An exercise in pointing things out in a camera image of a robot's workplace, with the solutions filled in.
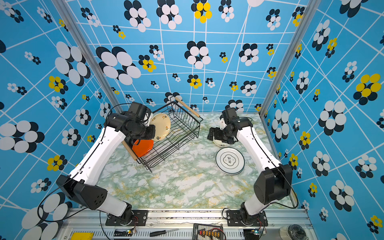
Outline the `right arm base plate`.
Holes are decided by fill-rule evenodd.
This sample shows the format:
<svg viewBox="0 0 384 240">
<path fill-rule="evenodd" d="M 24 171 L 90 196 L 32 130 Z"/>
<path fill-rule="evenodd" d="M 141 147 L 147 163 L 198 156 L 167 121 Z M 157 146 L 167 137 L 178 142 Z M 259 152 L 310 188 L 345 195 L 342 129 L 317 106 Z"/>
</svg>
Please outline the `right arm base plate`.
<svg viewBox="0 0 384 240">
<path fill-rule="evenodd" d="M 265 211 L 250 216 L 243 209 L 226 211 L 229 227 L 267 227 L 268 220 Z"/>
</svg>

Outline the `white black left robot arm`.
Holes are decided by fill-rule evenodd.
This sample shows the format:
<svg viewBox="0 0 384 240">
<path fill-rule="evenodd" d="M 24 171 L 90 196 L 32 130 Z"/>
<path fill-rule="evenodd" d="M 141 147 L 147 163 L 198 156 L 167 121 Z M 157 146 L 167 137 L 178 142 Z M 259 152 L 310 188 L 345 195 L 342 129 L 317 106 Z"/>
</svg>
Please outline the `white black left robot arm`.
<svg viewBox="0 0 384 240">
<path fill-rule="evenodd" d="M 57 179 L 61 191 L 71 200 L 90 210 L 116 217 L 124 225 L 133 219 L 132 206 L 97 186 L 101 173 L 115 149 L 125 140 L 151 140 L 156 127 L 151 125 L 152 111 L 139 103 L 128 111 L 109 112 L 101 134 L 83 160 Z"/>
</svg>

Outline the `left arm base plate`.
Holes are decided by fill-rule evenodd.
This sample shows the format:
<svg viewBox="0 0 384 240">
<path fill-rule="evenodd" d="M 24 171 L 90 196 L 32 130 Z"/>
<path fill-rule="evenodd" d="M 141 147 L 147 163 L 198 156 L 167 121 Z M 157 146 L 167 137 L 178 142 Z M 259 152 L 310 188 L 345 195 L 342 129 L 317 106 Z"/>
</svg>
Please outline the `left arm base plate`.
<svg viewBox="0 0 384 240">
<path fill-rule="evenodd" d="M 148 210 L 126 210 L 122 216 L 116 217 L 107 214 L 106 226 L 145 226 L 148 218 Z"/>
</svg>

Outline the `black wire dish rack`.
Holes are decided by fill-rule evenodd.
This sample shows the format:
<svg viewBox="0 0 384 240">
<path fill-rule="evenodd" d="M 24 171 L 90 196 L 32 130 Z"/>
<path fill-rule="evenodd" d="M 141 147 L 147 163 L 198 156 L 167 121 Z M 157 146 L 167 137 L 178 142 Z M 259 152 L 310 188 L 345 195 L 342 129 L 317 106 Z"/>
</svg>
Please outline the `black wire dish rack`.
<svg viewBox="0 0 384 240">
<path fill-rule="evenodd" d="M 176 151 L 179 151 L 188 142 L 197 139 L 203 118 L 180 98 L 175 98 L 163 107 L 154 111 L 155 115 L 165 114 L 170 120 L 170 126 L 164 137 L 155 137 L 154 144 L 149 151 L 139 157 L 133 150 L 135 141 L 131 137 L 123 140 L 123 145 L 138 163 L 146 170 L 152 171 L 154 167 L 166 160 Z"/>
</svg>

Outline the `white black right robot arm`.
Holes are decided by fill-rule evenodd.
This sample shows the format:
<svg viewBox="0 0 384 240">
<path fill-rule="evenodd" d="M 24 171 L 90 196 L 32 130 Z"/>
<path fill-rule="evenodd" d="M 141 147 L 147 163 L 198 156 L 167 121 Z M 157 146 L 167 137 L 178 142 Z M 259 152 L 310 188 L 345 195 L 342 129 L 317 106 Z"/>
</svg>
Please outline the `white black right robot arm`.
<svg viewBox="0 0 384 240">
<path fill-rule="evenodd" d="M 212 141 L 216 136 L 229 145 L 241 143 L 254 161 L 259 176 L 254 183 L 254 194 L 241 204 L 240 221 L 249 227 L 257 221 L 266 226 L 264 209 L 293 192 L 293 170 L 272 155 L 257 135 L 251 121 L 240 118 L 235 108 L 222 111 L 220 126 L 210 129 L 208 139 Z"/>
</svg>

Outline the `white plate green rim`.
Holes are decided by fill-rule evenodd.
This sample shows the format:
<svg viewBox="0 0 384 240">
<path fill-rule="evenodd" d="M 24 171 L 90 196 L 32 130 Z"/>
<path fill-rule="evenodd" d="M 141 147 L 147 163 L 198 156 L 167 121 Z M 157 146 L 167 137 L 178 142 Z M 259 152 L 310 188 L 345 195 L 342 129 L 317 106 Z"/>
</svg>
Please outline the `white plate green rim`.
<svg viewBox="0 0 384 240">
<path fill-rule="evenodd" d="M 220 171 L 227 175 L 238 175 L 245 167 L 242 153 L 234 148 L 222 148 L 216 154 L 216 165 Z"/>
</svg>

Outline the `cream plate with stamp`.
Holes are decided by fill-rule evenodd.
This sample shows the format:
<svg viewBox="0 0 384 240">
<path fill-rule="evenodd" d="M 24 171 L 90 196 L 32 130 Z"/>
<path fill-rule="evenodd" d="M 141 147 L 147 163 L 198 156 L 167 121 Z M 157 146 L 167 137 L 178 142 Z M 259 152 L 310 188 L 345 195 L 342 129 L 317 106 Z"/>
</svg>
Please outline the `cream plate with stamp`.
<svg viewBox="0 0 384 240">
<path fill-rule="evenodd" d="M 164 140 L 171 130 L 170 117 L 164 113 L 155 115 L 151 119 L 150 125 L 155 126 L 155 136 L 153 138 L 154 142 Z"/>
</svg>

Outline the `orange plate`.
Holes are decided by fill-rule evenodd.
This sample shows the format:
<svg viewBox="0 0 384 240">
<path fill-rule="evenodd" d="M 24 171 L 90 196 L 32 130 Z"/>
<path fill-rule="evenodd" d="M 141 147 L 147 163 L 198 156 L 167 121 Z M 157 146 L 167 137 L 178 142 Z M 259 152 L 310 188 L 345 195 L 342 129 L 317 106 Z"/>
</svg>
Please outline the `orange plate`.
<svg viewBox="0 0 384 240">
<path fill-rule="evenodd" d="M 148 154 L 154 146 L 153 140 L 136 140 L 133 144 L 132 150 L 138 158 Z"/>
</svg>

